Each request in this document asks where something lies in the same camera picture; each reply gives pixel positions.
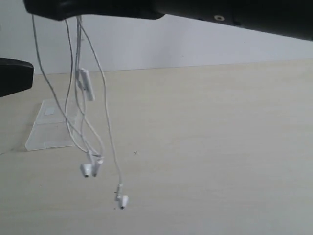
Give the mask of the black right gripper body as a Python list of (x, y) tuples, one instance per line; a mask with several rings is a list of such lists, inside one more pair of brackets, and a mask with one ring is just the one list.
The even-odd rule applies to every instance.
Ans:
[(311, 0), (154, 0), (152, 6), (162, 14), (313, 39)]

